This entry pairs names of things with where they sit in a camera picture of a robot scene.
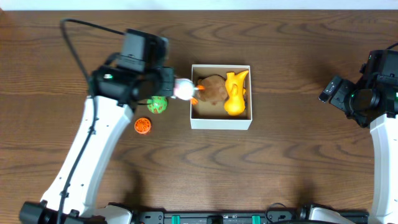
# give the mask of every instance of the white cardboard box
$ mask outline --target white cardboard box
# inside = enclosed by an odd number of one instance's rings
[[[224,102],[213,105],[199,101],[191,105],[190,121],[192,129],[226,129],[247,130],[252,121],[251,103],[251,71],[249,65],[192,65],[192,81],[196,84],[199,78],[220,75],[226,78],[227,72],[243,72],[249,70],[244,81],[246,89],[246,109],[239,116],[230,116],[224,110]]]

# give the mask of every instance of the orange beak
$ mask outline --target orange beak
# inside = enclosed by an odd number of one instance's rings
[[[197,90],[205,90],[205,87],[203,85],[197,85]]]
[[[191,99],[191,104],[192,104],[192,105],[197,105],[197,104],[198,104],[198,100],[195,99],[195,98],[192,98],[192,99]]]

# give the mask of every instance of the green connector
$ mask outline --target green connector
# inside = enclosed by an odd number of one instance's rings
[[[253,215],[251,217],[252,224],[261,224],[260,216],[259,215]]]
[[[172,216],[172,224],[180,224],[180,216],[179,215]]]

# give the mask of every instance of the brown toy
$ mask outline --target brown toy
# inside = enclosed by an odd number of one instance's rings
[[[196,92],[196,97],[199,100],[215,104],[220,101],[225,101],[228,97],[228,92],[225,88],[225,79],[219,75],[212,75],[198,80],[198,85],[205,87],[204,90]]]

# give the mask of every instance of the orange lid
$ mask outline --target orange lid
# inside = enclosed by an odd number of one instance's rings
[[[150,131],[151,124],[148,118],[139,118],[134,124],[134,129],[139,134],[147,134]]]

